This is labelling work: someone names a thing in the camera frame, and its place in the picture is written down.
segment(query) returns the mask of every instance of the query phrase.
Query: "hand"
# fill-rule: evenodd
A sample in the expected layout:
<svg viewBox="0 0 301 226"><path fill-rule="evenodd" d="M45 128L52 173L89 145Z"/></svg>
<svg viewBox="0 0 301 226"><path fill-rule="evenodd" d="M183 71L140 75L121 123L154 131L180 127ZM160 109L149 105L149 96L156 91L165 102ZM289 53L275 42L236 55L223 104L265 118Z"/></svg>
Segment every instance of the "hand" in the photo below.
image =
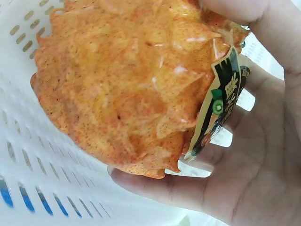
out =
<svg viewBox="0 0 301 226"><path fill-rule="evenodd" d="M207 178L162 180L119 170L113 180L158 202L205 212L234 226L301 223L301 13L289 0L203 0L230 19L250 25L285 69L285 83L251 66L246 89L251 112L236 107L228 124L231 147L208 145L191 165L212 167Z"/></svg>

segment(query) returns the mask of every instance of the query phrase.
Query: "chinese character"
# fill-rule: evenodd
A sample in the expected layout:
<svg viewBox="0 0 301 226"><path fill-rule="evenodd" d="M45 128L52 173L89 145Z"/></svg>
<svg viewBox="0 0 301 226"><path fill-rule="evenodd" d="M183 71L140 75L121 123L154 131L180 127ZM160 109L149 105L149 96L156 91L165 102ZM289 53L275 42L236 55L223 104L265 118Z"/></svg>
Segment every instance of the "chinese character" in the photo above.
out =
<svg viewBox="0 0 301 226"><path fill-rule="evenodd" d="M236 72L233 74L231 81L226 85L225 91L227 95L227 99L231 96L231 94L234 92L234 90L237 88L236 83L238 82L238 79L236 78Z"/></svg>

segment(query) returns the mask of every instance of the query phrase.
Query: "label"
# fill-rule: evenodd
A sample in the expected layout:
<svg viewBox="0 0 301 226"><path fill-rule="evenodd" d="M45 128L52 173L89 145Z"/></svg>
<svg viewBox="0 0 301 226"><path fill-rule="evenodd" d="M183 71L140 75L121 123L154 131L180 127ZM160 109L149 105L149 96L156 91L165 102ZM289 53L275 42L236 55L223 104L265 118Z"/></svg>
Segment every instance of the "label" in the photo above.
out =
<svg viewBox="0 0 301 226"><path fill-rule="evenodd" d="M245 59L231 46L224 58L212 64L215 79L199 111L194 136L185 160L194 160L231 115L250 75Z"/></svg>

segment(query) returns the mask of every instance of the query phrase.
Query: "green kiwi slice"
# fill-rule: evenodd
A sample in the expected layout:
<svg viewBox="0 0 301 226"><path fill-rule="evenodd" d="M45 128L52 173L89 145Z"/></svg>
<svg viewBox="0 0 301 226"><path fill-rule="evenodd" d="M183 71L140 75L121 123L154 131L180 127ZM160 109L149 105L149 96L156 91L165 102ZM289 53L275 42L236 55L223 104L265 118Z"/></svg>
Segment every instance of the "green kiwi slice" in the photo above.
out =
<svg viewBox="0 0 301 226"><path fill-rule="evenodd" d="M220 115L224 110L224 103L222 100L215 100L212 106L212 111L216 115Z"/></svg>

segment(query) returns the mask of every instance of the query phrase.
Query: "fingernail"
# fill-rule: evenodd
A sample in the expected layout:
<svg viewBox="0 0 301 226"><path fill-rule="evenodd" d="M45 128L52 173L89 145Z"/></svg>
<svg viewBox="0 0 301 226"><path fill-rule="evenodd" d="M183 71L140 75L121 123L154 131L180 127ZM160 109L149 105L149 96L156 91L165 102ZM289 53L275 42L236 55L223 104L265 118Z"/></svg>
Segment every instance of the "fingernail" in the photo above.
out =
<svg viewBox="0 0 301 226"><path fill-rule="evenodd" d="M108 166L108 168L107 168L107 171L108 171L108 174L110 175L110 176L112 176L112 171L113 171L113 167L111 167L111 166Z"/></svg>

